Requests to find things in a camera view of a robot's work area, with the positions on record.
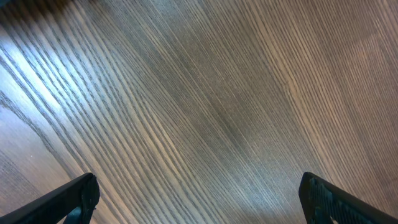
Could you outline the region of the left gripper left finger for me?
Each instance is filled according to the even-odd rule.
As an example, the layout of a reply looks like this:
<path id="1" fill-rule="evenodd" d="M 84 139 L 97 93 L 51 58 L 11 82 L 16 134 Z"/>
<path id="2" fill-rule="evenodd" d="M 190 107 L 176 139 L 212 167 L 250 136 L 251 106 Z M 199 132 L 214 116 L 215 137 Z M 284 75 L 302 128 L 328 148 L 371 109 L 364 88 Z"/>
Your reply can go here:
<path id="1" fill-rule="evenodd" d="M 97 178 L 89 172 L 2 216 L 1 223 L 89 223 L 99 199 Z"/>

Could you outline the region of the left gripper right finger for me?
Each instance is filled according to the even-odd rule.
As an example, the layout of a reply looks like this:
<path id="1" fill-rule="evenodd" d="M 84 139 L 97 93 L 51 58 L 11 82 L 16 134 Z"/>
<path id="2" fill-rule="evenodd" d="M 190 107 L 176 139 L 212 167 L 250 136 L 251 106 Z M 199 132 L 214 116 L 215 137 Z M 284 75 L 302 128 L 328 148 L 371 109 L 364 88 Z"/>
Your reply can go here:
<path id="1" fill-rule="evenodd" d="M 308 224 L 397 224 L 396 218 L 311 172 L 303 174 L 298 196 Z"/>

